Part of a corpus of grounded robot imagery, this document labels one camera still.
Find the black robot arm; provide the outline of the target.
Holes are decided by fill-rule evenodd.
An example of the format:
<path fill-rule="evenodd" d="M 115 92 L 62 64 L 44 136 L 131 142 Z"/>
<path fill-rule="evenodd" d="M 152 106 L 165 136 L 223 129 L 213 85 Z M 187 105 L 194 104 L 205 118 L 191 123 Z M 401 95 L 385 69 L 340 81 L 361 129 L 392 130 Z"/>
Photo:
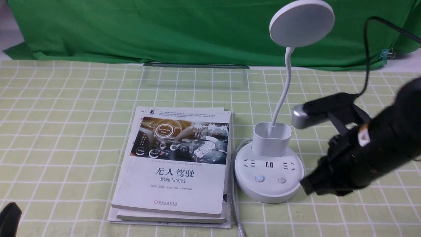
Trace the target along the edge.
<path fill-rule="evenodd" d="M 330 120 L 338 134 L 326 155 L 300 184 L 307 195 L 345 196 L 420 156 L 420 78 L 407 82 L 394 102 L 371 118 L 354 104 L 356 96 L 337 93 L 307 102 L 311 123 Z"/>

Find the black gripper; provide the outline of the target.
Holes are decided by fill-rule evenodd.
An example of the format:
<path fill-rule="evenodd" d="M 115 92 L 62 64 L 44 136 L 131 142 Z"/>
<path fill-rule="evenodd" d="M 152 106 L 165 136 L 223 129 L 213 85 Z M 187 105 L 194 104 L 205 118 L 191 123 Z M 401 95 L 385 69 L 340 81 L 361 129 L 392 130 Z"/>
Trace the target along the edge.
<path fill-rule="evenodd" d="M 306 195 L 345 196 L 372 183 L 368 131 L 368 127 L 357 127 L 338 138 L 323 162 L 327 165 L 327 180 L 317 174 L 309 174 L 300 180 Z"/>

